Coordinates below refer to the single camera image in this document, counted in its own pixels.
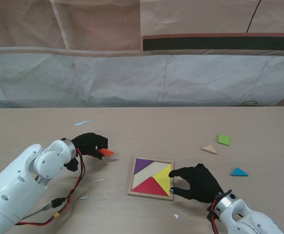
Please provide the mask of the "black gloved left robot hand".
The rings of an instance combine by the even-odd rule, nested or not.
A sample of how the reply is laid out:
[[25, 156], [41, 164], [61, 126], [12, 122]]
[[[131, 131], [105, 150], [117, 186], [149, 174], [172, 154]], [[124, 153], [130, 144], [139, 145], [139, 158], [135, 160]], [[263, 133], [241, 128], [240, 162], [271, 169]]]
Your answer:
[[79, 135], [72, 139], [72, 143], [82, 155], [92, 156], [100, 160], [104, 158], [104, 155], [98, 149], [108, 148], [108, 139], [95, 133]]

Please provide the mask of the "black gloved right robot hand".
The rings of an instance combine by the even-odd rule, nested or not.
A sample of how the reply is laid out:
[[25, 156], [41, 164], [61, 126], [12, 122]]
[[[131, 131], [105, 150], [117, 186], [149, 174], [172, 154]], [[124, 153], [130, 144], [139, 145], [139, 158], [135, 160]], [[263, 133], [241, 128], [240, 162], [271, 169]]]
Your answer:
[[189, 183], [189, 190], [178, 187], [170, 188], [170, 192], [188, 200], [194, 199], [202, 203], [212, 203], [219, 193], [223, 193], [223, 189], [215, 177], [202, 163], [195, 167], [172, 170], [168, 176], [170, 178], [178, 176]]

